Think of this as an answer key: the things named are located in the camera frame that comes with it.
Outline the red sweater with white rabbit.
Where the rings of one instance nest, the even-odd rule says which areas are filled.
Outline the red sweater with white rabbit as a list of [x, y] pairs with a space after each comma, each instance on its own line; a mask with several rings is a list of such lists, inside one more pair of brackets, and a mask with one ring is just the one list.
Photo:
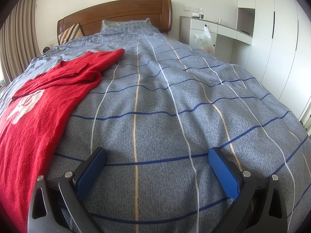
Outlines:
[[102, 73], [124, 54], [87, 52], [28, 80], [1, 115], [1, 213], [20, 232], [36, 178], [48, 171], [74, 108], [101, 82]]

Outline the grey plaid duvet cover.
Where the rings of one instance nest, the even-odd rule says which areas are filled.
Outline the grey plaid duvet cover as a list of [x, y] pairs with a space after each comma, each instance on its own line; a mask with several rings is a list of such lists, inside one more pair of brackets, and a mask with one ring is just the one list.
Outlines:
[[254, 177], [277, 175], [288, 232], [310, 213], [310, 139], [244, 68], [161, 33], [100, 32], [35, 57], [1, 93], [1, 115], [28, 80], [87, 52], [124, 49], [74, 108], [46, 178], [97, 147], [107, 164], [83, 201], [104, 232], [211, 232], [232, 200], [207, 161], [220, 151]]

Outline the white wardrobe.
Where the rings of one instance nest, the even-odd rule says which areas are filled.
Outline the white wardrobe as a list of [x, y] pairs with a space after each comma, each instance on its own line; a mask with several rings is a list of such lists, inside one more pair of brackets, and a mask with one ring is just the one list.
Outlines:
[[310, 20], [296, 0], [237, 0], [255, 11], [245, 65], [266, 89], [302, 120], [310, 105]]

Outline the beige curtain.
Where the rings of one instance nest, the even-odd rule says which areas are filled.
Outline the beige curtain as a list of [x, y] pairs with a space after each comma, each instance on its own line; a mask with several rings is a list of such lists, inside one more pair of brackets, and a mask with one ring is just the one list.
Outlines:
[[35, 0], [19, 0], [1, 28], [1, 69], [6, 84], [40, 54], [35, 32]]

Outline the white plastic bag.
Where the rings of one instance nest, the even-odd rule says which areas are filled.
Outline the white plastic bag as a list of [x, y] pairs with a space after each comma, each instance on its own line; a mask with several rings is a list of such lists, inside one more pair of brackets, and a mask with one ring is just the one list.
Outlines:
[[202, 33], [194, 35], [193, 42], [195, 47], [214, 55], [215, 45], [213, 44], [207, 25], [204, 26], [204, 31]]

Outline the striped brown cushion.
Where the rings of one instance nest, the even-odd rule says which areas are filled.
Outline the striped brown cushion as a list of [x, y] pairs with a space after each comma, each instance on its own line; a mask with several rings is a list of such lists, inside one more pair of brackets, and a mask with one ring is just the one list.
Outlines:
[[83, 37], [83, 32], [81, 30], [80, 24], [75, 23], [71, 27], [67, 28], [64, 32], [61, 32], [58, 35], [58, 42], [59, 45], [65, 44], [71, 40], [74, 40], [76, 38]]

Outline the white desk with drawers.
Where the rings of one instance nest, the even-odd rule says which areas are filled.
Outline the white desk with drawers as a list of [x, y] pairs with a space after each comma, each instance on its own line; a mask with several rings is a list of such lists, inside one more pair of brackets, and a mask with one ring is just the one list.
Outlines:
[[179, 41], [195, 46], [195, 37], [201, 36], [205, 28], [210, 33], [215, 58], [246, 66], [252, 46], [252, 36], [239, 30], [204, 19], [180, 16]]

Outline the plastic water bottle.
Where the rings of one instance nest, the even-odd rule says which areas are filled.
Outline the plastic water bottle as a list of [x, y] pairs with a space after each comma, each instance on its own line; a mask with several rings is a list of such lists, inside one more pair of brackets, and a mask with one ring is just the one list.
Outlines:
[[203, 11], [203, 9], [200, 9], [200, 11], [199, 11], [199, 18], [200, 19], [204, 19], [204, 11]]

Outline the grey plaid pillow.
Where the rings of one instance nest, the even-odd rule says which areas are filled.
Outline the grey plaid pillow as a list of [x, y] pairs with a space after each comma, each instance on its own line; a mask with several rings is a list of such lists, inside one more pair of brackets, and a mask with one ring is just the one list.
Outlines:
[[116, 35], [130, 33], [160, 33], [160, 31], [151, 24], [149, 18], [133, 21], [109, 21], [103, 19], [101, 21], [101, 34]]

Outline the brown wooden headboard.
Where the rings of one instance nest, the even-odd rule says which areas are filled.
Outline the brown wooden headboard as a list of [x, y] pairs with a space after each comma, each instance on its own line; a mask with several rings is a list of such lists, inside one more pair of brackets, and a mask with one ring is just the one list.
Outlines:
[[94, 5], [80, 10], [57, 23], [57, 34], [79, 23], [85, 36], [100, 32], [101, 21], [132, 21], [149, 18], [151, 24], [160, 32], [168, 33], [172, 27], [171, 0], [117, 0]]

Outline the white wall socket panel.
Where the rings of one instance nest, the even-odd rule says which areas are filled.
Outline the white wall socket panel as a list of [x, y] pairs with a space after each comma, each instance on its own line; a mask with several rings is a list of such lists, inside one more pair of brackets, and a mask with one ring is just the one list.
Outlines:
[[185, 10], [185, 11], [190, 11], [190, 12], [196, 12], [196, 13], [198, 13], [200, 9], [197, 8], [197, 7], [184, 6], [184, 10]]

